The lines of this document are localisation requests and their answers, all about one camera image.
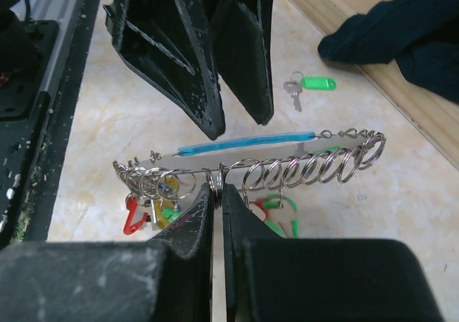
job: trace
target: red key tag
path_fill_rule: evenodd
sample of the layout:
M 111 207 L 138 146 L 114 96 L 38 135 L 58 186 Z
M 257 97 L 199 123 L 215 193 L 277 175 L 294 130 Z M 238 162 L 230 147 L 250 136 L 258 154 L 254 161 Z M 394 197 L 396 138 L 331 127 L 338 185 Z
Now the red key tag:
M 266 201 L 266 199 L 259 199 L 256 202 L 250 202 L 251 204 L 254 204 L 256 207 L 258 207 L 258 209 L 265 215 L 263 218 L 261 218 L 259 216 L 259 213 L 255 213 L 252 211 L 252 213 L 259 217 L 262 220 L 262 222 L 264 222 L 266 219 L 269 219 L 269 210 L 263 206 L 264 201 Z
M 126 199 L 126 209 L 129 210 L 129 214 L 128 214 L 128 218 L 127 218 L 126 223 L 124 224 L 124 228 L 123 228 L 123 232 L 124 232 L 125 235 L 131 235 L 134 232 L 136 232 L 137 230 L 139 230 L 142 227 L 142 225 L 146 222 L 146 220 L 148 218 L 148 214 L 146 212 L 144 212 L 141 215 L 141 219 L 138 222 L 133 223 L 133 219 L 134 219 L 134 217 L 136 215 L 136 212 L 137 212 L 137 207 L 138 207 L 137 200 L 135 200 L 133 197 L 129 196 Z

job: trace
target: black robotic claw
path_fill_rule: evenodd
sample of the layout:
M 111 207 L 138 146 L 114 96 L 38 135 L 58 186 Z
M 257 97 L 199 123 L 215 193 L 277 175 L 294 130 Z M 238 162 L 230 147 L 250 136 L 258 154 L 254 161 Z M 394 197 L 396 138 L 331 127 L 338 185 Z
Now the black robotic claw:
M 214 206 L 205 184 L 193 206 L 148 242 L 7 247 L 1 320 L 210 321 Z M 402 243 L 284 240 L 233 185 L 224 185 L 222 208 L 229 322 L 442 321 Z
M 113 46 L 128 67 L 176 103 L 212 140 L 225 131 L 218 73 L 248 113 L 274 113 L 273 0 L 114 0 Z

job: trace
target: plastic key tag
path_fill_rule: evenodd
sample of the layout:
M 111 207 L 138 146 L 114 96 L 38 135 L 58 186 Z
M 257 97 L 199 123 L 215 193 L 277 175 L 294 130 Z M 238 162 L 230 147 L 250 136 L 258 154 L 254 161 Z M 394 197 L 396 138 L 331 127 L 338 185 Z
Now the plastic key tag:
M 335 80 L 328 77 L 303 77 L 301 86 L 310 90 L 335 90 Z
M 123 232 L 125 235 L 131 235 L 139 230 L 142 225 L 146 222 L 148 217 L 147 213 L 141 213 L 137 211 L 138 202 L 131 196 L 126 199 L 126 208 L 129 210 L 129 215 L 124 224 Z
M 285 211 L 279 210 L 279 198 L 279 194 L 270 194 L 264 199 L 258 199 L 257 201 L 252 203 L 257 205 L 264 212 L 266 216 L 264 222 L 267 226 L 269 226 L 269 228 L 271 228 L 272 231 L 274 231 L 281 237 L 298 238 L 298 219 L 296 217 L 298 207 L 292 199 L 283 196 L 283 199 L 290 204 L 291 211 L 289 211 L 289 207 L 285 207 L 287 209 Z M 277 219 L 281 217 L 279 216 L 279 214 L 282 213 L 287 213 L 287 215 L 284 216 L 285 218 L 282 217 L 281 219 L 286 219 L 288 222 L 291 223 L 291 225 L 281 225 L 284 223 L 279 223 L 280 220 Z

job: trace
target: metal wire loop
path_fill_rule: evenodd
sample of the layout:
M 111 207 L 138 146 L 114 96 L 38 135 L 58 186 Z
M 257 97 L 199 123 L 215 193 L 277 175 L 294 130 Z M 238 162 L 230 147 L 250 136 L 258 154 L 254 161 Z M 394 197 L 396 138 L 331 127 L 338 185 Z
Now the metal wire loop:
M 236 169 L 241 170 L 241 166 L 248 167 L 239 188 L 248 205 L 247 193 L 249 191 L 278 190 L 282 194 L 284 188 L 309 186 L 316 182 L 326 184 L 335 178 L 339 183 L 344 184 L 354 177 L 357 171 L 373 166 L 381 157 L 386 143 L 386 137 L 382 133 L 368 130 L 358 131 L 355 128 L 338 133 L 324 130 L 316 137 L 329 139 L 332 136 L 353 139 L 363 137 L 365 142 L 352 149 L 342 147 L 334 151 L 307 153 L 301 157 L 289 156 L 264 160 L 246 158 L 229 167 L 220 164 L 216 179 L 210 169 L 205 169 L 206 181 L 213 192 L 216 207 L 222 206 L 223 186 L 227 182 L 228 173 Z M 151 152 L 152 163 L 156 163 L 161 158 L 161 154 Z M 196 188 L 197 179 L 190 170 L 166 169 L 159 166 L 145 169 L 138 166 L 139 163 L 137 158 L 134 159 L 134 164 L 132 161 L 129 161 L 128 165 L 113 162 L 117 177 L 129 188 L 133 196 L 161 201 L 180 200 L 189 196 Z M 346 168 L 350 166 L 350 171 L 346 174 Z M 180 180 L 183 175 L 191 175 L 193 184 L 190 189 L 180 194 L 180 188 L 185 186 Z M 168 184 L 169 178 L 177 180 L 178 186 L 172 187 Z

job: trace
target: black machine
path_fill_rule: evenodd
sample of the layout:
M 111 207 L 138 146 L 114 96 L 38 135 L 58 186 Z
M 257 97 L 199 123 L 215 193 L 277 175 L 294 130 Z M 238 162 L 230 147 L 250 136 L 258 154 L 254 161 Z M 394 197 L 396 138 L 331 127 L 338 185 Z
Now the black machine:
M 2 247 L 17 227 L 20 209 L 11 204 L 24 200 L 16 175 L 28 172 L 41 144 L 52 97 L 38 93 L 39 83 L 59 31 L 56 21 L 29 14 L 19 21 L 10 11 L 18 1 L 0 0 Z M 126 64 L 215 139 L 224 133 L 218 73 L 257 123 L 273 115 L 272 2 L 114 0 L 107 28 Z M 228 321 L 443 320 L 402 243 L 285 240 L 226 184 L 218 194 L 204 184 L 193 205 L 147 242 L 5 247 L 0 320 L 210 321 L 215 206 L 223 211 Z

